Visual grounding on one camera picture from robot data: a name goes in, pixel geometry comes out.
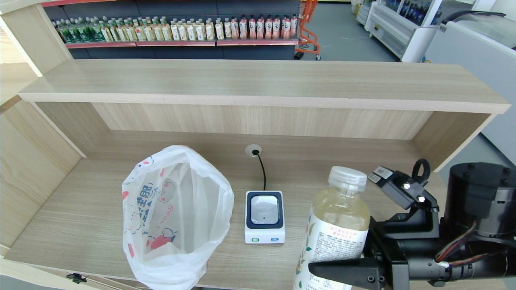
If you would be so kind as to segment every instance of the white wall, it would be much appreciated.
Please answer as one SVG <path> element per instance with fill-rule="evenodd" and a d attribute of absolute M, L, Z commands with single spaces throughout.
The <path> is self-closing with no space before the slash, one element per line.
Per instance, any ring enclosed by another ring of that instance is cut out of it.
<path fill-rule="evenodd" d="M 491 11 L 505 13 L 507 17 L 516 20 L 516 0 L 496 0 Z"/>

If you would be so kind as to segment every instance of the drink display cooler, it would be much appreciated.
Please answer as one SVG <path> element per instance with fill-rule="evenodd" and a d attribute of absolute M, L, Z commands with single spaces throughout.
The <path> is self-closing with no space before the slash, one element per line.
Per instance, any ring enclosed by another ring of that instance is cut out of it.
<path fill-rule="evenodd" d="M 442 4 L 446 2 L 446 0 L 377 0 L 370 3 L 368 7 L 364 29 L 398 56 L 400 61 L 420 62 L 437 32 L 438 24 L 449 14 L 443 11 L 446 6 Z M 493 0 L 468 0 L 470 4 L 468 8 L 489 10 L 493 3 Z"/>

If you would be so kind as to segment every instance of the plastic bottle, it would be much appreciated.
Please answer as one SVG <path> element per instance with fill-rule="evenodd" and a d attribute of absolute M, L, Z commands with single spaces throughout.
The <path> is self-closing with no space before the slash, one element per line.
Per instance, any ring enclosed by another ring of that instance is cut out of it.
<path fill-rule="evenodd" d="M 120 42 L 120 37 L 118 36 L 117 27 L 113 23 L 113 20 L 109 20 L 107 22 L 107 25 L 109 27 L 109 31 L 111 32 L 111 36 L 113 37 L 113 41 Z"/>
<path fill-rule="evenodd" d="M 191 21 L 186 22 L 186 31 L 188 32 L 188 39 L 190 41 L 197 40 L 196 29 Z"/>
<path fill-rule="evenodd" d="M 403 17 L 407 14 L 407 11 L 409 10 L 410 1 L 403 2 L 403 6 L 401 7 L 401 10 L 399 11 L 399 14 Z"/>
<path fill-rule="evenodd" d="M 174 20 L 170 22 L 170 30 L 172 31 L 172 39 L 174 41 L 181 40 L 181 37 L 179 35 L 179 26 L 176 22 L 174 22 Z"/>
<path fill-rule="evenodd" d="M 152 30 L 154 31 L 154 34 L 156 36 L 156 41 L 164 41 L 165 36 L 163 35 L 162 25 L 160 22 L 158 22 L 158 19 L 154 18 L 152 20 Z"/>
<path fill-rule="evenodd" d="M 231 38 L 231 22 L 229 22 L 229 18 L 224 19 L 224 33 L 226 38 Z"/>
<path fill-rule="evenodd" d="M 224 40 L 224 27 L 219 19 L 215 21 L 215 32 L 217 33 L 217 40 Z"/>
<path fill-rule="evenodd" d="M 165 18 L 160 19 L 162 25 L 162 33 L 165 41 L 172 41 L 172 30 L 170 29 L 170 25 L 167 23 Z"/>
<path fill-rule="evenodd" d="M 270 15 L 267 16 L 265 21 L 265 39 L 272 39 L 272 19 Z"/>
<path fill-rule="evenodd" d="M 75 27 L 79 31 L 81 42 L 91 41 L 89 28 L 84 23 L 81 23 L 79 19 L 75 20 Z"/>
<path fill-rule="evenodd" d="M 283 39 L 290 39 L 291 21 L 290 21 L 290 19 L 288 19 L 288 17 L 286 15 L 285 15 L 285 18 L 286 18 L 286 20 L 283 22 L 282 35 L 283 35 Z"/>
<path fill-rule="evenodd" d="M 122 23 L 123 22 L 120 22 L 120 19 L 117 20 L 118 36 L 120 37 L 120 41 L 129 41 L 129 36 L 127 35 L 127 32 L 125 32 L 125 25 Z"/>
<path fill-rule="evenodd" d="M 247 39 L 247 19 L 246 16 L 242 14 L 240 18 L 240 39 Z"/>
<path fill-rule="evenodd" d="M 439 7 L 439 9 L 437 10 L 436 15 L 432 19 L 432 23 L 431 24 L 432 25 L 437 25 L 437 21 L 439 21 L 439 18 L 441 17 L 442 14 L 443 14 L 443 8 Z"/>
<path fill-rule="evenodd" d="M 294 14 L 291 18 L 291 37 L 297 35 L 297 16 Z"/>
<path fill-rule="evenodd" d="M 204 33 L 202 32 L 203 27 L 204 27 L 204 25 L 201 24 L 200 21 L 197 20 L 195 22 L 196 36 L 197 36 L 197 40 L 199 40 L 199 41 L 204 41 Z"/>
<path fill-rule="evenodd" d="M 238 39 L 238 35 L 239 35 L 239 32 L 238 32 L 238 22 L 235 19 L 235 17 L 231 17 L 231 38 L 233 40 L 237 40 Z"/>
<path fill-rule="evenodd" d="M 127 34 L 127 38 L 129 39 L 129 41 L 138 41 L 138 36 L 136 36 L 134 27 L 131 26 L 129 19 L 124 20 L 124 24 L 125 33 Z"/>
<path fill-rule="evenodd" d="M 210 20 L 206 20 L 206 39 L 209 41 L 213 41 L 215 39 L 213 23 Z"/>
<path fill-rule="evenodd" d="M 249 39 L 256 39 L 256 20 L 254 15 L 249 19 Z"/>
<path fill-rule="evenodd" d="M 61 35 L 61 37 L 63 38 L 64 42 L 65 43 L 71 43 L 71 42 L 74 42 L 73 41 L 73 37 L 72 37 L 72 34 L 70 33 L 70 31 L 68 30 L 68 28 L 66 28 L 62 23 L 61 21 L 57 21 L 56 22 L 56 29 L 57 31 L 59 32 L 59 34 Z"/>
<path fill-rule="evenodd" d="M 152 26 L 149 25 L 149 21 L 146 17 L 143 19 L 143 32 L 145 32 L 145 37 L 147 38 L 147 41 L 155 41 L 156 40 L 156 34 L 154 34 L 154 30 L 152 29 Z"/>
<path fill-rule="evenodd" d="M 280 39 L 281 21 L 279 15 L 276 15 L 272 22 L 272 39 Z"/>
<path fill-rule="evenodd" d="M 369 209 L 359 197 L 365 189 L 366 181 L 367 176 L 363 172 L 332 167 L 328 177 L 330 186 L 316 195 L 308 217 L 294 289 L 351 289 L 351 285 L 310 274 L 308 264 L 360 257 L 370 219 Z"/>
<path fill-rule="evenodd" d="M 405 15 L 405 18 L 408 19 L 408 20 L 412 19 L 412 16 L 414 15 L 414 12 L 415 12 L 416 8 L 417 8 L 417 4 L 416 3 L 411 3 L 410 6 L 409 6 L 409 11 Z"/>
<path fill-rule="evenodd" d="M 113 36 L 111 35 L 111 31 L 109 30 L 109 27 L 107 27 L 104 24 L 103 20 L 99 21 L 99 25 L 100 25 L 100 31 L 102 32 L 102 35 L 104 36 L 104 39 L 106 40 L 106 42 L 113 42 Z"/>
<path fill-rule="evenodd" d="M 260 17 L 258 18 L 258 21 L 256 22 L 256 38 L 257 39 L 263 39 L 265 37 L 264 26 L 265 26 L 265 21 L 263 19 L 263 16 L 260 14 Z"/>
<path fill-rule="evenodd" d="M 136 37 L 138 38 L 138 41 L 147 41 L 147 37 L 145 37 L 145 31 L 143 30 L 143 26 L 138 24 L 138 20 L 134 19 L 134 33 L 136 33 Z"/>

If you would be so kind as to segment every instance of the black cable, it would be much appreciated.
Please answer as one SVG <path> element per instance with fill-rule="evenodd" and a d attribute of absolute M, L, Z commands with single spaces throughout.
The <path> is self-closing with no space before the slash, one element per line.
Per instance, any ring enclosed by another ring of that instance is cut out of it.
<path fill-rule="evenodd" d="M 262 162 L 262 158 L 260 157 L 260 152 L 255 149 L 252 151 L 252 153 L 253 153 L 253 155 L 258 156 L 258 160 L 260 160 L 260 165 L 262 166 L 262 171 L 263 171 L 263 190 L 265 191 L 265 187 L 267 185 L 267 177 L 265 176 L 265 168 L 263 167 L 263 162 Z"/>
<path fill-rule="evenodd" d="M 421 165 L 423 165 L 423 174 L 421 176 L 418 176 Z M 430 173 L 430 163 L 428 162 L 428 160 L 421 158 L 418 161 L 416 161 L 416 164 L 414 164 L 414 168 L 412 168 L 412 179 L 416 180 L 419 184 L 425 186 L 428 183 Z"/>

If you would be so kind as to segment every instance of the display fridge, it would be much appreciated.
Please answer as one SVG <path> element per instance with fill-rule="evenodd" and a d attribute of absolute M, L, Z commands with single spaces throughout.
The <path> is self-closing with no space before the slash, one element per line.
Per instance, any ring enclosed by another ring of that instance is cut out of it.
<path fill-rule="evenodd" d="M 457 7 L 489 10 L 494 0 L 378 0 L 371 3 L 364 25 L 400 61 L 421 62 L 444 17 Z"/>
<path fill-rule="evenodd" d="M 425 57 L 463 66 L 512 104 L 482 133 L 516 164 L 516 19 L 496 12 L 452 14 L 443 20 Z"/>

